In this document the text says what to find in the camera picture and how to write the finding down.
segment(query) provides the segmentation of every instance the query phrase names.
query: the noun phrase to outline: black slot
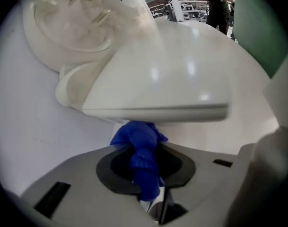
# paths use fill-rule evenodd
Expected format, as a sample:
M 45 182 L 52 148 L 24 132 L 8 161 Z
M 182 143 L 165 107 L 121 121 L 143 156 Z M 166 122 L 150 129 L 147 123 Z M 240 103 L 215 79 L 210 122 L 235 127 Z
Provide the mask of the black slot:
M 176 218 L 186 214 L 188 211 L 180 204 L 175 203 L 168 188 L 165 188 L 163 207 L 159 219 L 159 225 L 165 225 Z
M 226 166 L 226 167 L 231 167 L 232 164 L 233 164 L 230 161 L 225 161 L 225 160 L 221 160 L 221 159 L 215 159 L 213 161 L 213 163 L 216 163 L 216 164 L 219 164 L 219 165 L 222 165 L 222 166 Z
M 70 188 L 70 184 L 57 182 L 35 205 L 35 210 L 50 218 Z
M 133 171 L 129 167 L 135 149 L 130 145 L 121 146 L 121 149 L 104 156 L 98 162 L 96 174 L 113 192 L 137 195 L 141 190 L 138 185 L 132 183 Z M 191 158 L 165 145 L 160 144 L 156 148 L 155 158 L 160 177 L 168 188 L 184 186 L 195 174 L 196 164 Z

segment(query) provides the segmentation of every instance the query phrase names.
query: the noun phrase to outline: black border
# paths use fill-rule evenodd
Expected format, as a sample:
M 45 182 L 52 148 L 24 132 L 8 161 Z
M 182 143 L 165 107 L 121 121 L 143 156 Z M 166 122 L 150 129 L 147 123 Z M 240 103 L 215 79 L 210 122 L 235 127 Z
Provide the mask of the black border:
M 273 11 L 277 14 L 287 35 L 288 35 L 288 0 L 266 0 Z M 0 0 L 0 25 L 18 0 Z M 249 220 L 247 226 L 274 225 L 274 221 L 280 226 L 288 225 L 288 178 L 287 180 L 269 196 L 267 205 L 262 206 L 256 216 Z M 0 185 L 0 223 L 1 225 L 35 226 L 20 213 L 20 211 L 10 202 L 3 188 Z
M 34 206 L 35 210 L 51 218 L 70 187 L 68 183 L 56 182 Z

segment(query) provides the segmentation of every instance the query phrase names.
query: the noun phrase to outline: blue object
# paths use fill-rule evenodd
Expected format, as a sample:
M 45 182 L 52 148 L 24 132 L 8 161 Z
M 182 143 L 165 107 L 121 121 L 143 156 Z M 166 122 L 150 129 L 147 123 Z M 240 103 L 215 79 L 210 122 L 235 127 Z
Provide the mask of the blue object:
M 163 185 L 159 167 L 155 160 L 158 142 L 167 141 L 154 123 L 130 121 L 123 125 L 111 140 L 111 145 L 131 143 L 135 153 L 130 159 L 130 168 L 134 172 L 134 183 L 140 186 L 140 200 L 152 201 L 160 194 Z

